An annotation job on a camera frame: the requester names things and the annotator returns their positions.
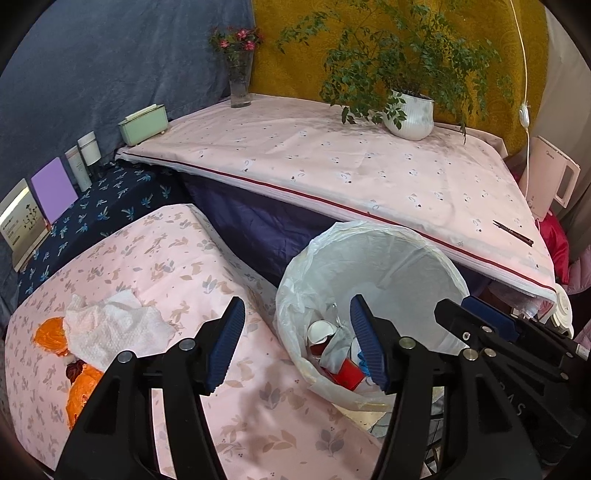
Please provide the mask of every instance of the potted plant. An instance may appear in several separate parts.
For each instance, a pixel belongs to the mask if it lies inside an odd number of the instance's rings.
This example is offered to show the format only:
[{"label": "potted plant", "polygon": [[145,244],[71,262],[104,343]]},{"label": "potted plant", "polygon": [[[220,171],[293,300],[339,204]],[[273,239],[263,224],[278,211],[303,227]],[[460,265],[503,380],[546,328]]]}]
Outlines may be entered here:
[{"label": "potted plant", "polygon": [[251,78],[254,51],[263,41],[258,28],[229,27],[225,32],[213,31],[209,43],[223,53],[230,81],[230,106],[240,108],[251,104],[248,86]]},{"label": "potted plant", "polygon": [[[488,69],[501,57],[490,41],[471,42],[457,33],[446,14],[461,1],[440,0],[435,9],[417,0],[396,6],[390,0],[340,0],[284,28],[277,46],[285,53],[289,42],[308,45],[311,37],[341,28],[324,61],[320,97],[343,107],[343,123],[363,118],[420,140],[433,130],[435,104],[453,115],[465,135],[468,116],[486,116]],[[352,8],[363,18],[356,25],[340,10]],[[391,28],[373,27],[377,22]],[[497,86],[512,102],[510,77],[498,77]]]}]

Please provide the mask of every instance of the green tissue box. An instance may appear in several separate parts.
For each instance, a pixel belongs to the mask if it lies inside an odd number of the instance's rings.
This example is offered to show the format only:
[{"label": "green tissue box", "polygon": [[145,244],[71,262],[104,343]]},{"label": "green tissue box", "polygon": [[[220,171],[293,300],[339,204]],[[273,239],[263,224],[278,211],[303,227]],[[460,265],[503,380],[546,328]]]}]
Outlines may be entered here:
[{"label": "green tissue box", "polygon": [[168,118],[164,105],[150,105],[138,112],[125,117],[119,124],[121,136],[130,147],[153,137],[163,134],[168,128]]}]

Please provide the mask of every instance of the clear plastic bag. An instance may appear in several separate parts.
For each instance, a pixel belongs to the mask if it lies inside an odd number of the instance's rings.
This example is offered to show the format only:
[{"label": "clear plastic bag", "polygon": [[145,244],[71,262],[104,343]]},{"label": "clear plastic bag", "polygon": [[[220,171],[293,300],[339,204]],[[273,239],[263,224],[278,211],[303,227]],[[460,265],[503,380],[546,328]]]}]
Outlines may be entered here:
[{"label": "clear plastic bag", "polygon": [[291,360],[316,394],[353,411],[389,411],[395,395],[362,396],[328,379],[306,348],[310,323],[337,305],[343,325],[351,298],[362,294],[375,316],[427,348],[457,355],[466,345],[435,322],[442,299],[461,303],[466,282],[443,253],[405,227],[366,221],[336,223],[288,265],[277,291],[275,328]]}]

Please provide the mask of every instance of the red trim stripe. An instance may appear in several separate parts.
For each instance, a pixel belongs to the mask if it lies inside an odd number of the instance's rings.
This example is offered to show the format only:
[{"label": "red trim stripe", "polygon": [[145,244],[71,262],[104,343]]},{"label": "red trim stripe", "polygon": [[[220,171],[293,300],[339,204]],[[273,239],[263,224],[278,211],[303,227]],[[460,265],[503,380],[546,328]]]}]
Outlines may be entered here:
[{"label": "red trim stripe", "polygon": [[[208,171],[209,173],[213,173],[215,175],[221,175],[222,177],[228,177],[228,178],[235,179],[235,180],[242,180],[242,181],[245,181],[245,182],[248,182],[248,183],[253,183],[253,184],[256,184],[256,185],[259,185],[259,186],[262,186],[262,187],[267,187],[269,189],[279,190],[281,192],[286,192],[286,193],[289,193],[291,195],[305,197],[305,198],[307,198],[309,200],[314,200],[316,202],[325,203],[327,205],[331,205],[333,207],[337,207],[337,208],[342,209],[342,210],[348,210],[348,211],[350,211],[352,213],[356,213],[358,215],[361,215],[361,216],[364,216],[364,217],[367,217],[367,218],[371,218],[373,220],[378,220],[378,221],[383,222],[383,223],[388,223],[390,225],[406,227],[406,225],[402,225],[400,223],[393,222],[392,220],[381,218],[381,217],[379,217],[377,215],[373,215],[373,214],[371,214],[369,212],[362,212],[362,211],[356,210],[356,209],[354,209],[352,207],[349,207],[349,206],[346,206],[346,205],[341,205],[340,203],[332,202],[331,200],[326,200],[324,198],[316,197],[316,196],[313,196],[313,195],[309,195],[307,193],[297,192],[295,190],[290,190],[290,189],[287,189],[285,187],[280,187],[280,186],[277,186],[277,185],[272,185],[270,183],[266,183],[266,182],[263,182],[263,181],[258,181],[258,180],[253,180],[253,179],[246,179],[244,177],[239,177],[238,175],[233,175],[231,173],[225,173],[225,172],[213,170],[213,169],[207,168],[207,167],[201,167],[201,166],[191,165],[191,164],[188,164],[188,163],[185,163],[185,162],[181,162],[181,161],[178,161],[178,160],[165,160],[164,158],[149,157],[148,155],[139,155],[137,153],[131,153],[131,154],[128,154],[128,155],[133,155],[134,157],[140,157],[140,158],[147,158],[149,160],[157,160],[157,161],[166,162],[166,163],[177,163],[179,165],[184,165],[186,167],[195,168],[196,170]],[[475,254],[473,254],[471,252],[468,252],[466,250],[463,250],[461,248],[458,248],[455,245],[450,245],[450,244],[448,244],[448,243],[446,243],[446,242],[444,242],[442,240],[439,240],[439,239],[437,239],[435,237],[432,237],[430,235],[427,235],[426,233],[418,232],[418,231],[416,231],[414,229],[411,229],[411,230],[413,230],[414,232],[417,232],[419,235],[421,235],[421,236],[423,236],[425,238],[428,238],[431,242],[434,242],[434,243],[437,243],[437,244],[440,244],[440,245],[444,245],[446,248],[449,248],[451,250],[455,250],[456,252],[459,252],[459,253],[461,253],[463,255],[466,255],[468,257],[472,257],[475,260],[478,260],[480,262],[487,263],[489,265],[494,265],[495,267],[500,268],[501,270],[505,270],[505,271],[507,271],[509,273],[512,273],[513,275],[516,275],[518,277],[521,277],[524,280],[527,280],[529,282],[532,282],[532,283],[538,285],[539,287],[546,288],[548,290],[551,290],[553,292],[556,292],[555,289],[553,289],[552,287],[549,287],[548,285],[541,284],[540,282],[538,282],[536,280],[533,280],[532,278],[526,277],[524,274],[521,274],[519,272],[516,272],[514,270],[511,270],[510,268],[504,267],[503,265],[498,264],[498,263],[496,263],[496,262],[494,262],[492,260],[489,260],[487,258],[479,257],[478,255],[475,255]]]}]

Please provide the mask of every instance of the purple book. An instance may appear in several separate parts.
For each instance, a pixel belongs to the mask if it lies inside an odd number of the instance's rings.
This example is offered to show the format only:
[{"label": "purple book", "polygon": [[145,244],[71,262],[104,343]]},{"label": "purple book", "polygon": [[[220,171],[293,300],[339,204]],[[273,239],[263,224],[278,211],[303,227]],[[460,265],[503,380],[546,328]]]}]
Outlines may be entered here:
[{"label": "purple book", "polygon": [[54,158],[35,173],[31,183],[45,217],[52,224],[78,199],[59,158]]}]

